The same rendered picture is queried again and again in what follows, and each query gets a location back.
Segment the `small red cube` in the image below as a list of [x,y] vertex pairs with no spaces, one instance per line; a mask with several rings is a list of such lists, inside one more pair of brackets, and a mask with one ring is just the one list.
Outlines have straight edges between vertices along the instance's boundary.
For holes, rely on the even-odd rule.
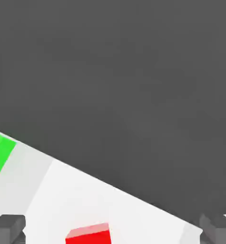
[[65,238],[66,244],[112,244],[108,223],[72,229]]

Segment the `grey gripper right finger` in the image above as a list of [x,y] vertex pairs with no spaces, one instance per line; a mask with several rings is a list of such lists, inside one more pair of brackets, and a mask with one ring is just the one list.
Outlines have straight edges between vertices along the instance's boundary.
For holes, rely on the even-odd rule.
[[202,214],[199,226],[200,244],[226,244],[226,217],[224,215],[206,216]]

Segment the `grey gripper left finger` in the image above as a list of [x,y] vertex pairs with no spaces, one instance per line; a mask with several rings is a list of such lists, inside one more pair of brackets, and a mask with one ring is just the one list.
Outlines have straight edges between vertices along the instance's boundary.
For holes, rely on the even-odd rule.
[[26,226],[24,215],[3,214],[0,216],[0,244],[26,244],[23,232]]

